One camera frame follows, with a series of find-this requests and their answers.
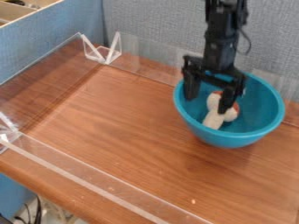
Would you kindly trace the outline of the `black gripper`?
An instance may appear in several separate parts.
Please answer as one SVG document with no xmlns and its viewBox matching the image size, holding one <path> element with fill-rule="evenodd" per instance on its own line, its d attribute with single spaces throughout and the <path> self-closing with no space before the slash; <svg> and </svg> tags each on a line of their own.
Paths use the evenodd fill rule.
<svg viewBox="0 0 299 224">
<path fill-rule="evenodd" d="M 223 115 L 234 106 L 246 88 L 246 75 L 235 67 L 239 34 L 212 37 L 206 33 L 202 57 L 183 56 L 183 91 L 188 101 L 198 97 L 200 85 L 207 82 L 223 89 L 218 112 Z"/>
</svg>

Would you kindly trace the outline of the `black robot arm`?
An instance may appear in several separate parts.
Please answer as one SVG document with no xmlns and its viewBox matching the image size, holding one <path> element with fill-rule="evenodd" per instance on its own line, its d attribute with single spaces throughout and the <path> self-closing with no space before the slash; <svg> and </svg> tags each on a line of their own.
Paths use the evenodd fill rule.
<svg viewBox="0 0 299 224">
<path fill-rule="evenodd" d="M 183 56 L 183 92 L 190 101 L 199 93 L 200 85 L 208 82 L 223 89 L 218 112 L 223 115 L 246 90 L 247 76 L 235 68 L 239 34 L 247 24 L 247 0 L 206 0 L 203 57 Z"/>
</svg>

